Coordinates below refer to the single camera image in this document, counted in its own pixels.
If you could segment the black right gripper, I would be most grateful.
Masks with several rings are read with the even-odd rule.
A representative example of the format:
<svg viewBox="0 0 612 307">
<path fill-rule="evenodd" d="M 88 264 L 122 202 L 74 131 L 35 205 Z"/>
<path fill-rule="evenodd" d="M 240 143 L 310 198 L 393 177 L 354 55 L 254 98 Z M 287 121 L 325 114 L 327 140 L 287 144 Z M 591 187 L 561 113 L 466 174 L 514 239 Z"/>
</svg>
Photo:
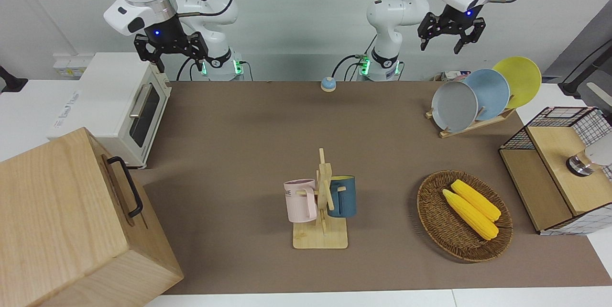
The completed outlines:
<svg viewBox="0 0 612 307">
<path fill-rule="evenodd" d="M 208 57 L 208 46 L 201 32 L 186 35 L 179 16 L 176 14 L 162 23 L 151 24 L 143 29 L 145 34 L 136 34 L 134 46 L 140 60 L 154 65 L 160 73 L 165 72 L 163 54 L 188 55 L 203 70 L 203 61 Z"/>
</svg>

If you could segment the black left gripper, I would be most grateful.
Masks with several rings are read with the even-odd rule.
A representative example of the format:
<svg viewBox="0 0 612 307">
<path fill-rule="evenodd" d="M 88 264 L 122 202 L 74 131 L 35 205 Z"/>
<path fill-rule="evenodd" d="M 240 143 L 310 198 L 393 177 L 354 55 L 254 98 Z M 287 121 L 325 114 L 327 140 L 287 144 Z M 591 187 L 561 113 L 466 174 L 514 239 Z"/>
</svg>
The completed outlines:
<svg viewBox="0 0 612 307">
<path fill-rule="evenodd" d="M 479 6 L 476 6 L 467 11 L 459 11 L 450 5 L 446 5 L 439 17 L 434 13 L 428 12 L 424 16 L 418 27 L 418 35 L 420 38 L 420 50 L 426 50 L 426 46 L 431 38 L 435 37 L 437 31 L 450 31 L 450 33 L 458 33 L 460 39 L 453 48 L 454 54 L 459 54 L 464 45 L 476 43 L 484 31 L 484 19 L 476 19 L 479 13 Z M 471 28 L 471 32 L 467 33 L 466 29 Z"/>
</svg>

